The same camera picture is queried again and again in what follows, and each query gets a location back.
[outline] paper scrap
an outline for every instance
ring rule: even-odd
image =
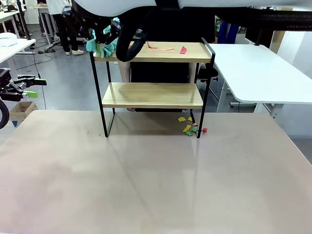
[[[185,121],[186,119],[185,119],[184,117],[180,117],[180,118],[178,118],[177,120],[179,120],[179,122],[183,122],[183,121]]]
[[[157,49],[157,48],[158,48],[158,47],[151,47],[148,41],[147,41],[147,46],[148,46],[148,48],[150,48],[150,49]]]
[[[187,51],[187,49],[184,46],[182,46],[180,54],[184,55],[186,53],[186,51]]]
[[[168,49],[160,49],[160,51],[168,51],[168,50],[174,50],[173,48],[168,48]]]
[[[190,125],[186,125],[185,129],[183,130],[183,132],[184,132],[184,133],[188,132],[190,128],[191,128]]]

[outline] floor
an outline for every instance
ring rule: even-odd
[[[41,36],[38,25],[29,25],[32,32],[32,38],[37,40],[36,47],[43,50],[46,47],[47,40]],[[48,85],[44,87],[33,86],[29,90],[37,91],[39,98],[29,99],[36,103],[39,109],[47,110],[81,110],[81,111],[99,111],[97,93],[95,89],[93,73],[89,54],[82,56],[66,56],[62,47],[55,46],[55,53],[32,55],[15,55],[13,61],[20,74],[37,75],[36,67],[33,65],[36,61],[38,72],[41,78],[46,79]],[[8,67],[6,62],[0,64],[0,67]],[[110,63],[113,82],[121,82],[118,65]],[[107,72],[105,63],[97,63],[97,74],[99,78],[101,94],[104,95],[108,86]],[[218,81],[211,81],[212,91],[219,97],[223,85],[222,77]],[[205,84],[198,82],[199,91],[204,95]],[[226,97],[226,103],[235,101],[229,94]],[[12,109],[16,103],[5,101],[9,109]],[[216,112],[218,106],[217,99],[210,92],[208,96],[206,112]],[[224,112],[253,112],[253,107],[231,108],[229,105],[223,107]],[[10,122],[8,126],[0,130],[0,145],[10,136],[14,127]],[[312,140],[296,139],[297,147],[312,162]]]

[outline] red scrap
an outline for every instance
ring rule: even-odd
[[[187,51],[187,49],[184,46],[182,46],[180,54],[184,55],[186,53],[186,51]]]
[[[148,48],[150,48],[150,49],[157,49],[157,48],[158,48],[158,47],[151,47],[148,41],[147,41],[147,46],[148,46]]]

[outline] shoe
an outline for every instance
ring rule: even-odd
[[[72,50],[73,55],[83,55],[84,51],[82,50]]]

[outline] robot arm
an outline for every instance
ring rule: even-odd
[[[310,11],[265,11],[248,6],[291,6],[312,8],[312,0],[72,0],[72,8],[65,8],[63,16],[78,31],[81,25],[94,29],[97,43],[109,44],[119,37],[116,56],[126,62],[132,60],[143,47],[146,38],[144,22],[155,9],[179,10],[189,7],[192,11],[215,14],[239,26],[282,31],[312,31]],[[121,24],[112,21],[119,17]],[[111,25],[110,35],[103,29]],[[88,30],[80,31],[89,37]]]

